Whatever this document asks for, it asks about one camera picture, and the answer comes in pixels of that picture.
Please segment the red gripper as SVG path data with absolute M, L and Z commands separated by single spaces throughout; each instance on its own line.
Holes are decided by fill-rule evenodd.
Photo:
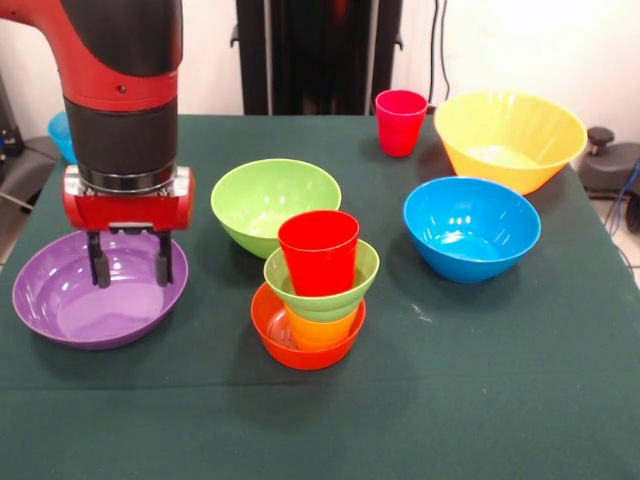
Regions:
M 191 223 L 195 200 L 193 171 L 179 166 L 174 177 L 160 190 L 147 194 L 98 193 L 83 184 L 79 168 L 65 168 L 62 203 L 71 226 L 87 233 L 87 249 L 92 283 L 101 289 L 111 283 L 108 258 L 100 243 L 100 233 L 138 229 L 156 232 L 159 251 L 155 257 L 156 282 L 161 287 L 173 283 L 171 232 L 185 230 Z

